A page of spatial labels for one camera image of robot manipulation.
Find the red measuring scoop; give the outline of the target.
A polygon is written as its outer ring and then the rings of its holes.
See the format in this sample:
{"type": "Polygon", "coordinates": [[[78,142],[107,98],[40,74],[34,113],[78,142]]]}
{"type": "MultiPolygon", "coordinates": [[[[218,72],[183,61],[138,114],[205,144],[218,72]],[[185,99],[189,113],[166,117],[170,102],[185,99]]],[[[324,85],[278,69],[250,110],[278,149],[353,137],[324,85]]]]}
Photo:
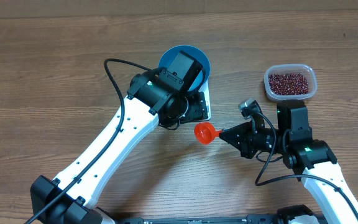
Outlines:
{"type": "Polygon", "coordinates": [[[204,145],[208,145],[222,133],[223,130],[217,130],[209,122],[198,123],[194,128],[195,138],[204,145]]]}

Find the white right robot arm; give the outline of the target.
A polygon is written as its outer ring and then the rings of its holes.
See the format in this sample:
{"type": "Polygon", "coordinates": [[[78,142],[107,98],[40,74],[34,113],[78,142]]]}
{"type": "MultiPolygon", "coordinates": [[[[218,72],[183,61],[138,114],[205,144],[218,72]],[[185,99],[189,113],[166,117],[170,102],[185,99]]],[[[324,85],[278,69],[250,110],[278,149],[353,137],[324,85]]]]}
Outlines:
{"type": "Polygon", "coordinates": [[[325,141],[313,138],[303,100],[277,103],[277,127],[255,100],[241,103],[239,110],[246,122],[222,130],[219,138],[247,159],[258,152],[267,152],[269,156],[279,154],[285,166],[293,171],[292,175],[265,181],[257,178],[257,186],[297,179],[315,199],[328,223],[358,223],[358,201],[331,148],[325,141]]]}

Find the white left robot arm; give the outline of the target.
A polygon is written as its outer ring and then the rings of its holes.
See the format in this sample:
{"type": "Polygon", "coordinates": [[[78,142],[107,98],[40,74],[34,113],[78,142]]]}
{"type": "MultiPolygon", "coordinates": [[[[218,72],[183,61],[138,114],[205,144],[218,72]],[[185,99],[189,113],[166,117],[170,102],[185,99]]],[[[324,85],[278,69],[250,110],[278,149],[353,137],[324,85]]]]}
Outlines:
{"type": "Polygon", "coordinates": [[[174,130],[210,119],[208,78],[202,71],[185,80],[164,68],[137,74],[112,120],[86,150],[53,179],[41,175],[32,184],[34,214],[28,223],[114,223],[96,207],[106,184],[157,126],[174,130]]]}

